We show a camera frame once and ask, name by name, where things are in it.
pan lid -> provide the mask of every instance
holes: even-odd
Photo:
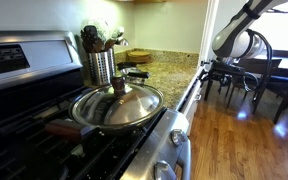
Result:
[[[79,97],[71,108],[77,122],[90,126],[128,126],[146,121],[158,113],[163,94],[147,85],[125,84],[115,77],[104,86]]]

oven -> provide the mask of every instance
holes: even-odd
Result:
[[[177,111],[162,108],[121,136],[98,130],[72,141],[45,130],[93,91],[77,52],[71,32],[0,31],[0,179],[189,180],[188,122]]]

kitchen cabinet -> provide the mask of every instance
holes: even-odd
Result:
[[[193,120],[194,120],[194,114],[197,109],[197,105],[199,100],[201,99],[201,81],[198,80],[198,75],[201,73],[201,69],[196,73],[194,77],[194,82],[189,87],[189,92],[187,93],[185,97],[184,104],[180,108],[180,112],[184,114],[187,121],[189,122],[189,127],[187,130],[187,136],[190,135]]]

stainless steel utensil holder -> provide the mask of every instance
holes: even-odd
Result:
[[[94,85],[106,85],[111,83],[115,75],[115,59],[113,49],[107,52],[89,53],[90,75]]]

lid handle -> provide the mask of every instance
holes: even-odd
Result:
[[[125,94],[125,78],[123,76],[113,76],[112,86],[114,88],[114,95],[121,97]]]
[[[128,76],[131,77],[137,77],[137,78],[143,78],[143,79],[148,79],[150,77],[150,73],[149,72],[129,72],[127,74]]]

